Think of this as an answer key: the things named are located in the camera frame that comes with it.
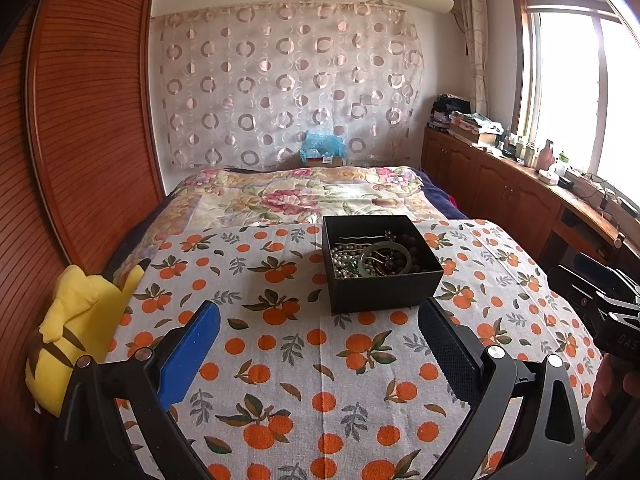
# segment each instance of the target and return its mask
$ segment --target human hand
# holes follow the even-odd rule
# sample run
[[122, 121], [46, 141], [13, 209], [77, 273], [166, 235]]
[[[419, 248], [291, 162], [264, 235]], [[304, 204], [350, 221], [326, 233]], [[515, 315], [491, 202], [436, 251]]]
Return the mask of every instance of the human hand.
[[[593, 384], [591, 399], [587, 404], [587, 411], [584, 420], [587, 428], [598, 433], [611, 418], [611, 406], [607, 400], [607, 395], [613, 386], [614, 372], [611, 367], [611, 356], [605, 354], [600, 362], [600, 368], [596, 374]], [[640, 372], [630, 372], [625, 375], [622, 383], [624, 390], [633, 397], [640, 399]]]

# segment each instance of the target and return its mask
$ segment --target floral bedspread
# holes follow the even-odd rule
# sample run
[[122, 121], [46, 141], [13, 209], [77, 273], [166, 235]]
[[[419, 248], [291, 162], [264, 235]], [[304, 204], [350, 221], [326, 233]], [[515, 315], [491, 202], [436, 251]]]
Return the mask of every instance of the floral bedspread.
[[273, 173], [203, 170], [186, 178], [114, 275], [153, 258], [167, 237], [189, 229], [320, 222], [324, 215], [407, 215], [443, 219], [411, 168], [301, 168]]
[[[218, 480], [417, 480], [468, 413], [416, 308], [332, 316], [321, 227], [169, 236], [111, 343], [107, 361], [124, 360], [187, 323], [202, 301], [217, 304], [220, 333], [169, 412]], [[535, 261], [484, 220], [417, 227], [444, 269], [435, 297], [452, 322], [514, 358], [556, 352], [583, 415], [600, 353]], [[118, 403], [140, 463], [159, 476], [132, 409]], [[479, 476], [499, 464], [518, 406], [510, 403]]]

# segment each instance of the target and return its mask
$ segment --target pikachu plush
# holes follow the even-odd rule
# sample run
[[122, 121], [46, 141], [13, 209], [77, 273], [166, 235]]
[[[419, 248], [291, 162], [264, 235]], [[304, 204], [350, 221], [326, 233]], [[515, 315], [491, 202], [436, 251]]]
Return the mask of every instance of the pikachu plush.
[[96, 362], [104, 361], [143, 274], [135, 266], [122, 290], [102, 276], [85, 276], [78, 266], [69, 266], [60, 274], [53, 302], [28, 343], [25, 368], [28, 389], [48, 412], [60, 416], [76, 359], [90, 354]]

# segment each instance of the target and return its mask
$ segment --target plastic bag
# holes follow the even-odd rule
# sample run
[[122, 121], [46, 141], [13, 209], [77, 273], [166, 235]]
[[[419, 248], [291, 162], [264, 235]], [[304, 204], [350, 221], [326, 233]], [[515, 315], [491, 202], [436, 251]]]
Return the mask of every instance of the plastic bag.
[[344, 156], [347, 147], [342, 139], [329, 132], [307, 132], [305, 142], [300, 148], [300, 159], [306, 164], [308, 158], [319, 156]]

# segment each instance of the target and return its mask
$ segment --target metal screw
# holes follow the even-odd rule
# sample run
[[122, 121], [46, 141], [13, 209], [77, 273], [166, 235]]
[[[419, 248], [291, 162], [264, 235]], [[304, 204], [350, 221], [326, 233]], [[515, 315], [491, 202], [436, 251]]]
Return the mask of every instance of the metal screw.
[[562, 366], [562, 359], [558, 354], [549, 354], [548, 360], [549, 364], [555, 368], [560, 368]]
[[498, 345], [489, 346], [489, 348], [486, 349], [486, 352], [494, 359], [502, 359], [506, 355], [504, 348]]
[[91, 364], [91, 356], [90, 355], [81, 355], [76, 361], [76, 366], [78, 368], [86, 368]]
[[134, 356], [138, 361], [146, 361], [151, 357], [153, 352], [154, 351], [151, 348], [149, 348], [148, 346], [145, 346], [143, 348], [139, 348], [138, 350], [136, 350], [136, 353], [134, 354]]

